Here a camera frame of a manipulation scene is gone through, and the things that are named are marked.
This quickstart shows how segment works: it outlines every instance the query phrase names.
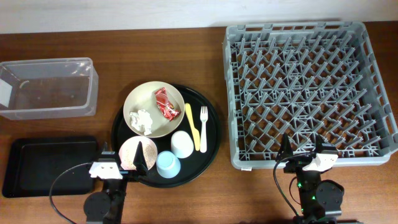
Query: wire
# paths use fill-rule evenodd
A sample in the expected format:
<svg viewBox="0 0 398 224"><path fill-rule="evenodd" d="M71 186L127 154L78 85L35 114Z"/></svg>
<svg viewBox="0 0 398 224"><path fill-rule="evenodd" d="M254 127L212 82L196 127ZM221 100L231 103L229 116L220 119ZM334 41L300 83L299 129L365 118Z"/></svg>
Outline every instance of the wire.
<svg viewBox="0 0 398 224"><path fill-rule="evenodd" d="M67 222L69 222L69 223L76 224L74 221L72 221L72 220L70 220L69 218L67 218L65 215L63 215L63 214L56 208L56 206L54 205L54 202L52 201L52 190L53 190L54 185L55 185L55 183L57 182L57 180L58 180L59 178L61 178L61 176L62 176L63 174L66 174L67 172L69 172L69 171L71 171L71 170L73 170L73 169L75 169L75 168L77 168L77 167L86 166L86 165L92 165L92 164L93 164L92 162L86 162L86 163L84 163L84 164L80 164L80 165L74 166L74 167L72 167L72 168L69 168L69 169L65 170L62 174L60 174L60 175L55 179L54 182L52 182L52 185L51 185L51 188L50 188L50 192L49 192L49 198L50 198L51 207L55 210L55 212L56 212L59 216L61 216L63 219L65 219L65 220L66 220Z"/></svg>
<svg viewBox="0 0 398 224"><path fill-rule="evenodd" d="M311 152L305 152L305 153L296 154L296 155L289 156L289 157L286 157L286 158L284 158L284 159L281 159L280 161L278 161L278 162L275 164L275 166L274 166L274 171L273 171L274 181L275 181L276 187L278 188L278 190L279 190L280 194L282 195L282 197L285 199L286 203L289 205L289 207L293 210L293 212L294 212L294 213L296 214L296 216L298 216L298 217L299 217L299 214L297 213L296 209L294 209L293 205L292 205L291 202L287 199L287 197L286 197L285 194L283 193L282 189L280 188L280 185L279 185L278 180L277 180L277 178L276 178L276 168L278 167L278 165L279 165L281 162L285 162L285 161L288 160L288 159L292 159L292 158L296 158L296 157L300 157L300 156L308 156L308 155L310 155L310 154L311 154Z"/></svg>
<svg viewBox="0 0 398 224"><path fill-rule="evenodd" d="M301 203L299 203L298 201L296 201L296 199L294 199L294 198L293 198L293 195L292 195L292 184L293 184L293 181L294 181L295 179L297 179L297 177L293 177L293 179L290 181L290 184L289 184L289 194L290 194L290 196L292 197L292 199L293 199L293 201L294 201L295 203L301 205Z"/></svg>

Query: yellow knife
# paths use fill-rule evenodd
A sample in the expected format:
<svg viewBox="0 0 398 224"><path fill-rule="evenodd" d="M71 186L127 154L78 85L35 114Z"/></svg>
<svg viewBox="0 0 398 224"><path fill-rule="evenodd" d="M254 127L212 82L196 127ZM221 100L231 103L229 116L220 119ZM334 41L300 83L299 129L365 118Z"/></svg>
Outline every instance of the yellow knife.
<svg viewBox="0 0 398 224"><path fill-rule="evenodd" d="M195 150L200 150L200 135L199 131L193 125L193 118L192 118L192 109L191 104L185 104L185 114L187 115L189 126L191 126L192 136L193 136L193 143L195 144Z"/></svg>

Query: candy wrapper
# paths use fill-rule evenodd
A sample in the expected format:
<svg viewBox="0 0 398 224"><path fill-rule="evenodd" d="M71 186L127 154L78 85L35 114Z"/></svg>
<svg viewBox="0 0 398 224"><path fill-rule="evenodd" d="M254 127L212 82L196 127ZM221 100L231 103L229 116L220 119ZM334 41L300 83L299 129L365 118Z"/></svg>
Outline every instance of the candy wrapper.
<svg viewBox="0 0 398 224"><path fill-rule="evenodd" d="M166 89L164 87L155 92L155 97L157 107L160 109L163 116L169 121L173 120L181 113L181 111L176 110L173 104L171 104L169 101L169 98L166 94Z"/></svg>

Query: round black tray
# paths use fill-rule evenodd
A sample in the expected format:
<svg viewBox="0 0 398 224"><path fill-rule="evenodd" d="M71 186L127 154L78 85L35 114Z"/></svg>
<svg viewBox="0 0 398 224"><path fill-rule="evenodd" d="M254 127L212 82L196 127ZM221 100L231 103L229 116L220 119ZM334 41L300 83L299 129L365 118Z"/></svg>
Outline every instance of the round black tray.
<svg viewBox="0 0 398 224"><path fill-rule="evenodd" d="M201 130L200 108L202 106L207 106L209 112L208 121L206 123L207 151L205 153L201 153L200 151L193 150L191 156L185 159L180 159L181 171L177 174L177 176L171 179L161 177L157 173L156 167L153 167L148 171L146 176L139 179L140 183L151 187L176 187L195 179L211 164L213 159L216 157L218 148L220 146L220 120L211 103L203 95L195 90L192 90L191 88L182 85L173 86L179 90L184 101L191 104L193 122L199 132ZM175 131L161 138L152 138L157 146L158 153L171 150L171 137L176 131L186 131L190 135L191 139L193 139L188 119L186 116L184 116L180 126ZM113 150L119 152L122 144L133 136L137 136L137 134L131 131L129 126L127 126L126 122L124 121L122 107L113 122L111 133L111 144Z"/></svg>

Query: white wall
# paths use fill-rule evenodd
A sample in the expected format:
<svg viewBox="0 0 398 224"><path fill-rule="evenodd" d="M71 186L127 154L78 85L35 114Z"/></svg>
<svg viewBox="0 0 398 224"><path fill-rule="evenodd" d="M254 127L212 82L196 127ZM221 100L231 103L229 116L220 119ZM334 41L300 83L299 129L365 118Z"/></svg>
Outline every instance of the white wall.
<svg viewBox="0 0 398 224"><path fill-rule="evenodd" d="M398 20L398 0L0 0L0 33Z"/></svg>

